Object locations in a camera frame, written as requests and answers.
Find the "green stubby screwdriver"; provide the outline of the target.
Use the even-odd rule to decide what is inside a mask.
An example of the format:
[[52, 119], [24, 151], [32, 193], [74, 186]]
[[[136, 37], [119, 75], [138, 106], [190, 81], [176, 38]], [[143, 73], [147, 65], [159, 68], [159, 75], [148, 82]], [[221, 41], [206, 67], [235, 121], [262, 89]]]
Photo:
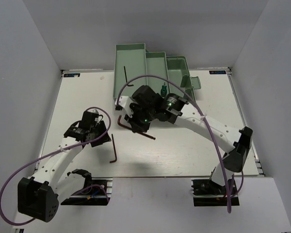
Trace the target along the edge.
[[165, 98], [167, 95], [167, 85], [165, 83], [161, 87], [160, 94], [163, 98]]

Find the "thin brown hex key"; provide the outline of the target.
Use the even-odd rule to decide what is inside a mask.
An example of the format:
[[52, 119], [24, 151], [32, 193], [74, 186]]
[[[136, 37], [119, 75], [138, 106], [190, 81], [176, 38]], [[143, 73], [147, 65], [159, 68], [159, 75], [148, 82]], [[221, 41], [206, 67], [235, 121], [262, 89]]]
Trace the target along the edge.
[[117, 162], [117, 151], [116, 151], [116, 145], [114, 141], [114, 135], [111, 134], [112, 144], [113, 144], [113, 153], [114, 153], [114, 159], [109, 161], [110, 164]]

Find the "green plastic toolbox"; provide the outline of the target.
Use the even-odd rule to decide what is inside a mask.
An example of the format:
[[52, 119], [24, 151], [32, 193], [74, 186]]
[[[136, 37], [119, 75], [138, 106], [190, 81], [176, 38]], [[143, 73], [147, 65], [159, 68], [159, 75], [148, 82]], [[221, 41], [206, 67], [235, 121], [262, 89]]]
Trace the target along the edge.
[[[121, 88], [126, 83], [124, 68], [126, 66], [128, 81], [141, 76], [126, 86], [122, 96], [131, 96], [140, 86], [148, 85], [160, 94], [162, 85], [167, 85], [167, 94], [174, 93], [183, 98], [190, 96], [196, 100], [194, 91], [201, 88], [199, 77], [192, 77], [185, 56], [167, 56], [164, 51], [149, 52], [144, 43], [117, 44], [115, 46], [113, 99], [116, 100]], [[160, 79], [149, 77], [155, 75]]]

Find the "small dark hex key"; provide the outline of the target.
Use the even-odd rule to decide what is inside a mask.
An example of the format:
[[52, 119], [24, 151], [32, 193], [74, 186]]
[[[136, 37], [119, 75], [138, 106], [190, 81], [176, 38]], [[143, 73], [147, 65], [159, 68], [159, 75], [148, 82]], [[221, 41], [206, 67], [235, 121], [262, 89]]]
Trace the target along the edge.
[[[127, 77], [127, 70], [126, 70], [126, 66], [123, 66], [124, 68], [124, 75], [125, 75], [125, 80], [126, 80], [126, 83], [128, 83], [128, 77]], [[127, 85], [128, 87], [133, 87], [134, 84], [128, 84]]]

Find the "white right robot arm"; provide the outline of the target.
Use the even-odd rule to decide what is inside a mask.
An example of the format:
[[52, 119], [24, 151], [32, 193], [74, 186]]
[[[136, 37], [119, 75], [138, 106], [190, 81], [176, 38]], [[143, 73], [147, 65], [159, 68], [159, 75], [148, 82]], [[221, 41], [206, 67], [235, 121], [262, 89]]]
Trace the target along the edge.
[[125, 120], [134, 133], [146, 133], [154, 120], [168, 122], [215, 143], [224, 151], [221, 162], [214, 169], [208, 185], [216, 194], [226, 189], [226, 181], [243, 170], [251, 149], [251, 128], [229, 127], [210, 116], [204, 116], [196, 107], [176, 94], [165, 98], [155, 93], [148, 85], [139, 87], [131, 97], [121, 96], [119, 104], [124, 108]]

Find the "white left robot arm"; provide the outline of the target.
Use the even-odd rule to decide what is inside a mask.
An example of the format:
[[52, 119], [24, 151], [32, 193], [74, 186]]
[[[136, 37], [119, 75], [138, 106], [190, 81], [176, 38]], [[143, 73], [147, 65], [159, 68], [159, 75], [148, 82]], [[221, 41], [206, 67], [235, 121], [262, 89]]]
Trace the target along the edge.
[[20, 180], [17, 186], [19, 213], [49, 222], [63, 201], [73, 194], [87, 194], [92, 190], [89, 171], [77, 168], [67, 172], [66, 169], [87, 144], [96, 147], [111, 141], [98, 111], [98, 108], [85, 110], [81, 120], [64, 133], [58, 154], [50, 156], [31, 177]]

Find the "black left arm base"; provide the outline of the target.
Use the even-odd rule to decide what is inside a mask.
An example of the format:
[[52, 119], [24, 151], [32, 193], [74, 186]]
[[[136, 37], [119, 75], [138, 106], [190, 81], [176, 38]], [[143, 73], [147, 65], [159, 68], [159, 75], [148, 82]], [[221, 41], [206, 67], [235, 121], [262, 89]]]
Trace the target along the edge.
[[108, 200], [103, 190], [105, 190], [108, 199], [111, 198], [113, 179], [112, 178], [93, 178], [92, 174], [84, 169], [75, 169], [68, 172], [66, 177], [72, 175], [81, 175], [83, 177], [83, 187], [86, 190], [77, 195], [71, 195], [65, 199], [61, 205], [76, 206], [106, 206]]

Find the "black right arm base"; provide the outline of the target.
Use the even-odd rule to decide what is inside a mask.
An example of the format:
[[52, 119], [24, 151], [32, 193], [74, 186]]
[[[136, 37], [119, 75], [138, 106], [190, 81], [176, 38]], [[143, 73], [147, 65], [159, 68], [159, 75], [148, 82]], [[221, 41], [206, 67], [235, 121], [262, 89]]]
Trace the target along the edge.
[[225, 186], [219, 186], [209, 179], [192, 179], [194, 207], [227, 206]]

